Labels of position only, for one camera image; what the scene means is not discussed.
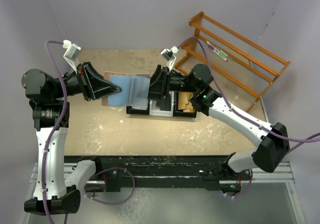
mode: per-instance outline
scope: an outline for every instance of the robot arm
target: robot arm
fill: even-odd
[[[63,76],[68,96],[83,94],[85,100],[96,100],[118,92],[121,88],[106,81],[92,67],[90,62],[77,64],[76,46],[70,46],[71,53],[65,54],[74,71]],[[213,77],[209,68],[204,64],[197,64],[191,72],[185,76],[172,69],[175,57],[171,50],[164,50],[162,55],[168,61],[167,67],[158,65],[150,79],[148,99],[161,101],[169,95],[170,91],[192,92],[190,99],[196,111],[207,116],[219,119],[247,137],[256,147],[253,150],[241,153],[232,153],[222,164],[223,175],[236,175],[243,170],[259,167],[266,172],[273,172],[283,157],[289,151],[288,141],[276,138],[268,132],[253,126],[250,122],[237,116],[229,110],[222,96],[210,87]],[[33,199],[25,202],[26,212],[44,215],[42,192],[47,192],[47,200],[50,206],[50,214],[76,213],[80,205],[80,192],[86,181],[97,172],[97,164],[94,161],[81,161],[75,171],[65,181],[64,179],[64,147],[69,127],[69,103],[66,113],[58,129],[51,138],[46,160],[46,190],[42,189],[42,161],[43,146],[49,133],[55,125],[63,106],[59,98],[63,92],[58,79],[38,70],[31,69],[22,77],[22,86],[25,95],[29,99],[32,108],[34,127],[38,138],[38,177]],[[287,135],[284,125],[257,120],[250,114],[231,105],[233,109],[244,116],[255,119],[270,130]]]

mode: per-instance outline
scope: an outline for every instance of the tabletop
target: tabletop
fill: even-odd
[[[178,60],[183,55],[179,52]],[[83,50],[79,60],[90,61],[101,75],[105,71],[152,75],[158,64],[166,63],[157,49]],[[189,71],[198,63],[190,58],[183,68]],[[231,103],[243,110],[251,105],[248,93],[219,74],[216,78]],[[228,155],[254,147],[236,130],[202,113],[195,119],[135,116],[125,107],[102,106],[101,100],[87,102],[82,94],[68,101],[65,155]],[[266,120],[260,103],[250,114]]]

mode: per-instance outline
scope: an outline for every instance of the marker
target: marker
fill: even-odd
[[[228,55],[225,52],[214,47],[209,41],[207,41],[206,43],[208,44],[209,49],[219,55],[219,57],[222,58],[225,62],[228,62],[228,59],[226,58]]]

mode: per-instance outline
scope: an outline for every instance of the cable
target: cable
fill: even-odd
[[[53,68],[55,69],[57,75],[58,75],[58,79],[59,79],[59,82],[61,84],[61,87],[62,87],[62,92],[63,92],[63,105],[62,105],[62,111],[60,113],[60,116],[57,120],[57,122],[55,123],[54,127],[52,128],[49,136],[48,136],[48,139],[46,140],[45,142],[45,146],[44,146],[44,150],[48,150],[48,147],[49,147],[49,144],[50,144],[50,140],[55,132],[55,130],[58,128],[62,118],[64,117],[65,113],[66,113],[66,108],[67,108],[67,101],[68,101],[68,95],[67,95],[67,89],[65,87],[65,83],[64,83],[64,80],[62,78],[62,75],[59,71],[59,68],[49,50],[49,44],[50,43],[57,43],[57,44],[61,44],[63,45],[63,42],[59,42],[59,41],[54,41],[54,40],[47,40],[45,43],[44,43],[44,47],[46,48],[46,53],[48,54],[49,58],[50,58],[50,61],[53,65]],[[47,152],[44,152],[43,153],[43,159],[42,159],[42,170],[41,170],[41,182],[42,182],[42,189],[43,190],[46,190],[46,164],[47,164]],[[47,192],[43,192],[42,193],[42,196],[43,196],[43,207],[44,207],[44,212],[45,212],[45,215],[47,216],[49,222],[51,224],[55,224],[54,221],[52,220],[52,217],[50,215],[50,212],[49,212],[49,209],[48,209],[48,204],[47,204]],[[68,215],[66,214],[65,215],[65,218],[64,218],[64,224],[67,223],[67,218],[68,218]]]
[[[212,77],[214,78],[213,81],[214,81],[215,85],[217,86],[219,92],[221,93],[223,99],[225,100],[228,108],[229,108],[230,110],[232,110],[232,112],[234,112],[235,114],[237,114],[237,115],[238,115],[239,117],[241,117],[242,119],[244,119],[244,120],[246,120],[246,121],[254,124],[255,126],[261,128],[262,130],[264,130],[264,131],[272,134],[273,136],[275,136],[275,137],[277,137],[277,138],[280,138],[280,139],[283,139],[283,140],[287,140],[287,141],[292,141],[292,142],[299,143],[299,144],[298,144],[299,146],[301,146],[303,143],[314,143],[314,142],[319,142],[319,141],[320,141],[320,138],[313,139],[314,137],[320,136],[320,133],[318,133],[318,134],[313,134],[312,136],[308,137],[307,139],[289,138],[289,137],[285,137],[285,136],[279,135],[279,134],[277,134],[277,133],[269,130],[268,128],[266,128],[266,127],[264,127],[264,126],[261,126],[259,123],[256,123],[255,121],[251,120],[250,118],[245,117],[244,115],[242,115],[241,113],[237,112],[236,110],[234,110],[234,108],[233,108],[233,107],[231,106],[231,104],[229,103],[229,101],[228,101],[225,93],[223,92],[223,90],[221,89],[220,85],[218,84],[218,82],[217,82],[217,80],[216,80],[216,77],[215,77],[214,71],[213,71],[213,69],[212,69],[212,67],[211,67],[211,65],[210,65],[210,61],[209,61],[209,58],[208,58],[208,56],[207,56],[206,50],[204,49],[204,46],[202,45],[201,41],[200,41],[197,37],[192,36],[192,37],[187,38],[185,41],[183,41],[183,42],[182,42],[179,46],[177,46],[177,47],[180,48],[186,41],[188,41],[188,40],[190,40],[190,39],[195,39],[195,40],[199,43],[199,45],[200,45],[200,47],[201,47],[201,49],[202,49],[202,51],[203,51],[203,54],[204,54],[204,56],[205,56],[205,60],[206,60],[207,66],[209,67],[210,72],[211,72],[211,75],[212,75]]]
[[[65,215],[65,217],[64,217],[64,222],[63,222],[63,224],[67,224],[67,220],[68,220],[68,213]]]
[[[124,172],[127,172],[127,173],[129,174],[129,176],[131,177],[131,179],[132,179],[133,188],[132,188],[132,191],[131,191],[130,195],[129,195],[126,199],[124,199],[124,200],[122,200],[122,201],[120,201],[120,202],[109,203],[109,202],[104,202],[104,201],[98,200],[98,199],[90,196],[90,195],[87,193],[86,190],[84,190],[85,195],[86,195],[87,197],[89,197],[91,200],[94,200],[94,201],[96,201],[96,202],[98,202],[98,203],[102,203],[102,204],[106,204],[106,205],[120,205],[120,204],[125,203],[126,201],[128,201],[128,200],[132,197],[132,195],[134,194],[134,192],[135,192],[136,183],[135,183],[135,178],[134,178],[134,176],[133,176],[127,169],[120,168],[120,167],[108,168],[108,169],[105,169],[105,170],[103,170],[103,171],[101,171],[101,172],[98,172],[98,173],[94,174],[91,178],[94,178],[94,177],[96,177],[96,176],[98,176],[98,175],[100,175],[100,174],[102,174],[102,173],[105,173],[105,172],[108,172],[108,171],[112,171],[112,170],[123,170]]]

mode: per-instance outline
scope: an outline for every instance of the white wall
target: white wall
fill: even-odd
[[[31,68],[51,75],[46,56],[47,39],[63,40],[46,0],[0,0],[0,217],[16,224],[23,210],[38,148],[21,77]],[[53,48],[62,55],[62,48]],[[62,58],[60,68],[67,70]]]
[[[178,45],[199,11],[256,41],[280,0],[48,0],[62,31],[86,48]]]
[[[270,120],[291,137],[319,132],[320,0],[282,0],[260,45],[292,63],[263,98]],[[288,156],[307,223],[319,223],[320,144],[304,144]]]

